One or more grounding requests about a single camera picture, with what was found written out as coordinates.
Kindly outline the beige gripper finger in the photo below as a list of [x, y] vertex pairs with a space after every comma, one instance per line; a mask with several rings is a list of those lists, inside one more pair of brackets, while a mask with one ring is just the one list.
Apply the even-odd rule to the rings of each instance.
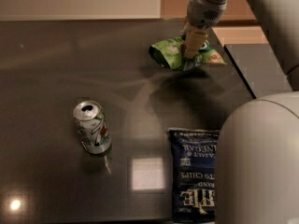
[[201, 30], [191, 30], [186, 34], [183, 43], [183, 57], [192, 59], [207, 39], [207, 33]]

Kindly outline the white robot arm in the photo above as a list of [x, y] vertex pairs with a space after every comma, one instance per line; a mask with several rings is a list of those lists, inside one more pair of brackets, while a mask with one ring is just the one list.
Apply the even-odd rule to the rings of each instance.
[[[228, 0], [189, 0], [184, 32], [215, 26]], [[298, 224], [299, 0], [247, 0], [292, 89], [236, 109], [224, 122], [215, 165], [215, 224]], [[213, 10], [216, 16], [209, 18]]]

